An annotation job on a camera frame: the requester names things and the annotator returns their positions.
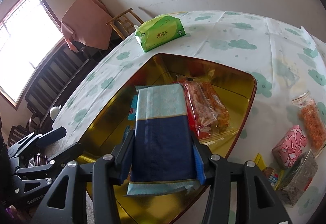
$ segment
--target golden metal tin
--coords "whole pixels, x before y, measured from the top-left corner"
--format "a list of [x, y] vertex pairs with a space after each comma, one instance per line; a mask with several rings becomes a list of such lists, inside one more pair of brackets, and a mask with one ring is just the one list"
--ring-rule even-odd
[[[149, 59], [119, 89], [89, 126], [79, 142], [87, 152], [81, 157], [84, 162], [92, 162], [94, 157], [111, 153], [113, 147], [122, 140], [129, 121], [128, 114], [135, 85], [163, 85], [176, 81], [177, 75], [199, 77], [211, 82], [229, 111], [231, 126], [236, 133], [226, 134], [217, 143], [210, 144], [213, 153], [228, 157], [246, 122], [256, 93], [256, 80], [249, 73], [228, 66], [172, 54], [156, 54]], [[123, 224], [163, 224], [179, 218], [205, 191], [200, 188], [190, 194], [175, 194], [155, 197], [125, 197], [128, 180], [122, 186], [114, 186], [118, 210]], [[92, 195], [91, 184], [87, 190]]]

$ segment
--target window frame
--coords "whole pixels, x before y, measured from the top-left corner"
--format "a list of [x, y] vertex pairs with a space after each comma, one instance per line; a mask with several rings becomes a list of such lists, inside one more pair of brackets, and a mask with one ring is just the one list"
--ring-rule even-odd
[[[4, 17], [0, 20], [0, 26], [4, 23], [5, 20], [19, 7], [19, 5], [23, 2], [24, 0], [18, 0], [11, 8], [10, 10], [4, 15]], [[40, 0], [41, 5], [45, 9], [46, 13], [52, 20], [52, 22], [56, 25], [56, 27], [61, 31], [60, 27], [60, 21], [46, 2], [46, 0]], [[0, 95], [3, 97], [3, 99], [16, 111], [18, 110], [18, 107], [20, 103], [22, 102], [22, 99], [24, 98], [24, 95], [30, 88], [31, 84], [37, 77], [38, 73], [42, 70], [42, 68], [46, 65], [48, 60], [60, 49], [60, 47], [65, 43], [64, 38], [62, 37], [57, 44], [48, 52], [48, 54], [42, 59], [42, 61], [39, 63], [39, 65], [36, 67], [34, 70], [33, 74], [30, 76], [29, 80], [27, 81], [26, 85], [24, 86], [24, 89], [20, 93], [17, 102], [12, 100], [10, 96], [0, 87]]]

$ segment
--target pink wrapped snack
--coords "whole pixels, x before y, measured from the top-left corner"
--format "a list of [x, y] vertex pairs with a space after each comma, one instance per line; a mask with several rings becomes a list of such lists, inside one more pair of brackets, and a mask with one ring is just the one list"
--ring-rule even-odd
[[294, 125], [272, 149], [272, 153], [280, 166], [290, 168], [306, 144], [307, 138], [302, 134], [300, 126]]

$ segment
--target silver screw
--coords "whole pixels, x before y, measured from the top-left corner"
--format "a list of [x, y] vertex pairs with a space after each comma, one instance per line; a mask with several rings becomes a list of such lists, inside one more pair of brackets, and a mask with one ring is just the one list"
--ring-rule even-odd
[[256, 164], [252, 160], [249, 160], [249, 161], [247, 161], [247, 166], [250, 168], [254, 168], [256, 166]]
[[112, 160], [113, 159], [113, 155], [112, 154], [105, 154], [103, 156], [103, 160]]
[[219, 155], [217, 155], [217, 154], [213, 154], [212, 156], [211, 156], [211, 160], [214, 160], [214, 161], [218, 161], [218, 160], [220, 160], [220, 156]]
[[69, 168], [74, 168], [74, 167], [76, 167], [77, 166], [77, 162], [76, 161], [70, 161], [70, 162], [68, 162], [68, 167]]

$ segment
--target table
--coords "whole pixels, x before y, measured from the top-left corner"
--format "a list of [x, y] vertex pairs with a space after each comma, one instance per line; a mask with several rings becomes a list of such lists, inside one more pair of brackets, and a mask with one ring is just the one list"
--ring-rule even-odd
[[[303, 27], [230, 11], [194, 11], [173, 16], [180, 18], [185, 36], [144, 53], [132, 34], [85, 78], [53, 123], [54, 129], [64, 126], [67, 130], [67, 136], [57, 143], [59, 149], [77, 142], [119, 88], [157, 53], [215, 61], [249, 72], [257, 79], [251, 112], [229, 157], [232, 162], [244, 163], [259, 152], [268, 165], [277, 166], [271, 149], [292, 125], [300, 124], [298, 108], [291, 105], [291, 99], [307, 90], [326, 123], [326, 45]], [[306, 223], [325, 194], [326, 151], [319, 155], [317, 163], [317, 174], [304, 195], [294, 207], [287, 207], [295, 224]], [[235, 221], [233, 194], [229, 223]], [[204, 209], [205, 203], [205, 198], [200, 198], [193, 207]], [[195, 209], [188, 210], [185, 215], [191, 217], [194, 212]]]

